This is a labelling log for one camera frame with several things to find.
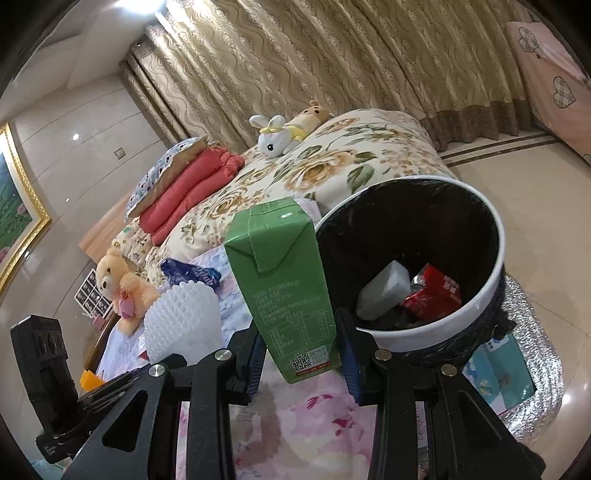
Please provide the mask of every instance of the red pillow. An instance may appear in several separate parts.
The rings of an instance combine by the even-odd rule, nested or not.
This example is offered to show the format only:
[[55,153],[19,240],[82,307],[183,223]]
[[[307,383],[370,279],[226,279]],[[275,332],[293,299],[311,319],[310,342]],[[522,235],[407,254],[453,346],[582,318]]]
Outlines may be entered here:
[[226,164],[228,160],[226,154],[229,152],[221,147],[203,150],[169,185],[160,198],[139,216],[140,228],[146,233],[154,233],[158,230],[180,205],[189,190]]
[[154,245],[161,245],[176,224],[179,223],[181,218],[183,218],[191,208],[228,185],[243,165],[244,159],[240,155],[233,155],[228,159],[228,162],[224,167],[195,185],[169,219],[152,234],[152,243]]

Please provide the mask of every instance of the heart pattern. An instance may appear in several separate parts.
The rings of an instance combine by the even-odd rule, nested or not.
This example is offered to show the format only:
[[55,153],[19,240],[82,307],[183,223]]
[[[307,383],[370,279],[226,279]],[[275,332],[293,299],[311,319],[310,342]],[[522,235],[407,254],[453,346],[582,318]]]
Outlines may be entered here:
[[554,78],[554,103],[558,108],[567,108],[572,105],[576,98],[573,95],[573,91],[570,89],[569,84],[562,77]]
[[526,51],[527,53],[533,53],[535,49],[540,46],[538,41],[535,39],[534,34],[527,28],[520,27],[519,34],[519,45],[521,45],[523,51]]

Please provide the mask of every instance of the painting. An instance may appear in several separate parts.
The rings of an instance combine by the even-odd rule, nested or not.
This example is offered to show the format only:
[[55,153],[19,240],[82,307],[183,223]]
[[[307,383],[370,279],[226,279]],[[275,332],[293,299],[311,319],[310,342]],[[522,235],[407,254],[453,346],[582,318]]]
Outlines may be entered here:
[[8,124],[0,127],[0,296],[50,223],[22,167]]

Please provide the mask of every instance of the black trash bag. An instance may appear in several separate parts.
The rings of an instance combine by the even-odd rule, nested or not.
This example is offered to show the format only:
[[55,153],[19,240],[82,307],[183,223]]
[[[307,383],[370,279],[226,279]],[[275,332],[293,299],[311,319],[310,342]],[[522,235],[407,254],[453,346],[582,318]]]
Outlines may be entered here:
[[[324,220],[316,236],[333,310],[347,307],[356,325],[366,329],[372,322],[355,315],[359,292],[392,260],[404,265],[411,278],[430,263],[459,283],[464,305],[490,277],[499,249],[487,205],[444,179],[371,186]],[[493,335],[508,333],[512,327],[501,310],[503,275],[492,301],[468,328],[438,345],[406,353],[409,361],[460,367]],[[401,314],[403,309],[395,307],[386,315]]]

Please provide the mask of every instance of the beige patterned curtain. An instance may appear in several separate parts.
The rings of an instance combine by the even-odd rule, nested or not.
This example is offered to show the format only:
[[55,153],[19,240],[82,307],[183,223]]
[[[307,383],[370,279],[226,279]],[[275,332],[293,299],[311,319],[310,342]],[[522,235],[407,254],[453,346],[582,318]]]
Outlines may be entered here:
[[505,35],[514,0],[168,0],[121,66],[169,139],[243,151],[248,118],[317,99],[415,116],[439,148],[531,126]]

